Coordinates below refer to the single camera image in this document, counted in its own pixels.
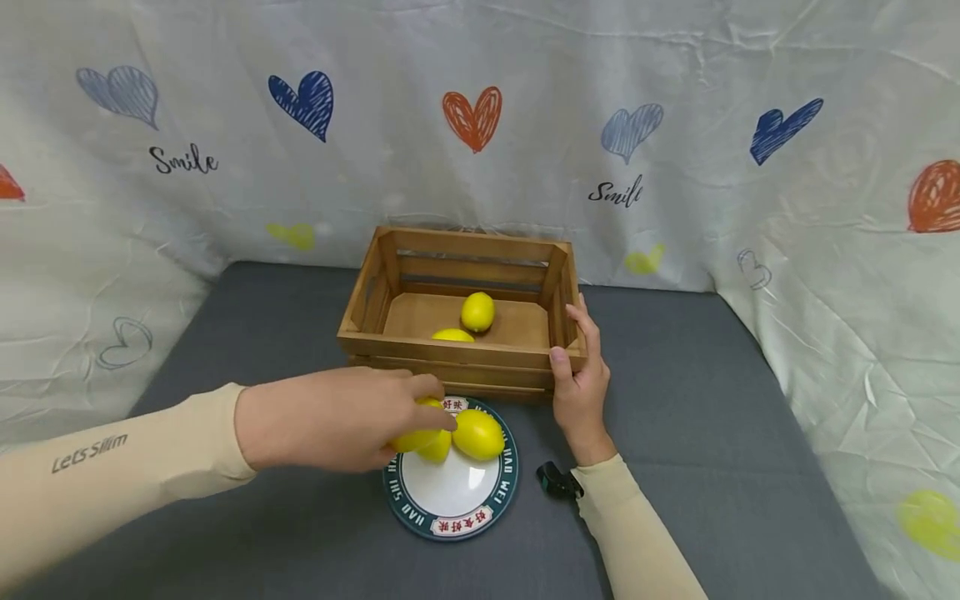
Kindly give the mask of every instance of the plate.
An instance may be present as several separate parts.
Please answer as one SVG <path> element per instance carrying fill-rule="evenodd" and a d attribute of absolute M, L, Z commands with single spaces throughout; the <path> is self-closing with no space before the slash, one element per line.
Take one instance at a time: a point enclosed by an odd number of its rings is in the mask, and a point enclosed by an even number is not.
<path fill-rule="evenodd" d="M 454 415 L 475 408 L 496 419 L 503 427 L 503 453 L 475 461 L 452 446 L 442 464 L 417 452 L 397 454 L 383 469 L 383 486 L 390 510 L 407 529 L 429 540 L 460 541 L 487 531 L 503 515 L 514 499 L 519 462 L 514 436 L 491 407 L 447 396 L 444 408 Z"/>

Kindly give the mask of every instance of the gray tabletop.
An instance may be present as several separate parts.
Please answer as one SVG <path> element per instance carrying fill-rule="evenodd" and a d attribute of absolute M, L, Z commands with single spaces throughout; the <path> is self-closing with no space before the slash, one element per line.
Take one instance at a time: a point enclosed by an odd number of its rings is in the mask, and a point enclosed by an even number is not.
<path fill-rule="evenodd" d="M 337 326 L 355 272 L 227 269 L 133 413 L 229 381 L 343 366 Z M 754 339 L 716 296 L 585 290 L 612 370 L 607 422 L 708 596 L 876 600 L 885 592 Z M 55 567 L 16 598 L 604 598 L 574 506 L 538 465 L 571 466 L 548 406 L 496 403 L 520 455 L 512 506 L 483 535 L 422 540 L 378 473 L 305 468 L 169 506 Z"/>

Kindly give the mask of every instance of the black object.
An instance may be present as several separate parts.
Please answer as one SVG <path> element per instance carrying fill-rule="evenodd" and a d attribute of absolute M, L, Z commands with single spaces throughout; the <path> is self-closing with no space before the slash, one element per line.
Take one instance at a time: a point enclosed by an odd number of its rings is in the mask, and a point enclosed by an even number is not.
<path fill-rule="evenodd" d="M 553 461 L 547 461 L 537 469 L 540 487 L 548 495 L 558 500 L 576 500 L 584 497 L 584 489 L 573 473 L 561 473 Z"/>

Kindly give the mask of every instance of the right hand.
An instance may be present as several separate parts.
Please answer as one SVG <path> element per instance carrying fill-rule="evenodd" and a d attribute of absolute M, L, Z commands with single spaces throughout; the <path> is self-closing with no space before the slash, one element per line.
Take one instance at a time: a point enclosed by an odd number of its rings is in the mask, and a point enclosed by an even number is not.
<path fill-rule="evenodd" d="M 566 314 L 584 333 L 587 362 L 573 374 L 570 357 L 560 347 L 550 349 L 550 368 L 555 388 L 553 415 L 580 467 L 602 463 L 616 455 L 616 448 L 603 422 L 603 403 L 610 383 L 610 368 L 600 354 L 600 328 L 587 312 L 584 295 L 580 306 L 568 304 Z"/>
<path fill-rule="evenodd" d="M 350 367 L 244 390 L 234 413 L 237 442 L 256 470 L 302 465 L 360 472 L 383 468 L 390 440 L 419 429 L 453 431 L 444 409 L 416 399 L 444 397 L 433 375 Z"/>

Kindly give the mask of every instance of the arm sleeve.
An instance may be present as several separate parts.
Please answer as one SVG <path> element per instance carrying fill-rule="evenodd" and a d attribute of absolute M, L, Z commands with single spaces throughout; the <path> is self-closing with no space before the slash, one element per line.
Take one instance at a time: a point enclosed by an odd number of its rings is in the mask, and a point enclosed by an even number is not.
<path fill-rule="evenodd" d="M 707 600 L 619 454 L 576 468 L 580 516 L 597 540 L 616 600 Z"/>
<path fill-rule="evenodd" d="M 141 515 L 250 481 L 233 425 L 242 390 L 0 456 L 0 595 Z"/>

